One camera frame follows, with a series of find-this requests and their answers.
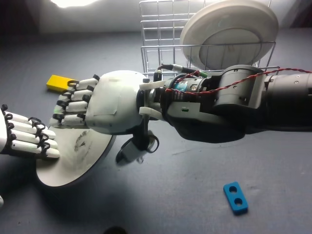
blue block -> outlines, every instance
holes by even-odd
[[[223,191],[235,215],[240,215],[248,211],[248,203],[237,182],[224,185]]]

metal wire basket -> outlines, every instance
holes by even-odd
[[[273,55],[276,42],[260,42],[260,43],[237,43],[237,44],[210,44],[210,45],[180,45],[180,34],[187,21],[196,14],[201,8],[216,2],[217,0],[148,0],[139,3],[141,13],[141,34],[143,46],[141,47],[143,71],[147,77],[152,75],[157,67],[162,63],[179,64],[189,68],[196,68],[192,65],[192,61],[188,61],[183,53],[182,47],[201,47],[206,52],[206,60],[211,48],[223,49],[223,56],[220,61],[221,65],[224,60],[225,48],[227,46],[240,45],[250,46],[258,44],[262,46],[269,44],[270,51],[259,61],[252,61],[253,66],[267,70],[279,68],[277,66],[269,66]],[[206,72],[220,72],[222,70],[209,70],[205,67]],[[164,75],[174,76],[176,72],[163,71]]]

yellow sponge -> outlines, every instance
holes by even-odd
[[[74,79],[51,75],[50,79],[47,82],[47,88],[55,90],[57,92],[63,92],[68,89],[67,82],[70,80]]]

table surface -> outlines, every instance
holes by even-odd
[[[58,94],[51,74],[86,79],[113,70],[142,71],[140,34],[1,39],[0,100],[25,116],[50,118]],[[312,70],[312,29],[282,30],[271,65]],[[152,122],[160,139],[143,164],[117,168],[130,136],[117,136],[106,158],[79,183],[58,189],[38,182],[35,162],[0,157],[1,234],[310,234],[312,134],[263,132],[209,144],[181,138]],[[238,181],[249,212],[234,216],[223,185]]]

plate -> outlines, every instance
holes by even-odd
[[[200,69],[223,70],[259,61],[272,48],[277,33],[278,21],[268,6],[253,0],[226,0],[208,5],[190,18],[180,43],[211,45],[185,46],[182,51]]]
[[[60,158],[57,161],[36,161],[39,180],[51,187],[68,185],[84,176],[110,151],[115,136],[92,129],[50,127],[56,133]]]

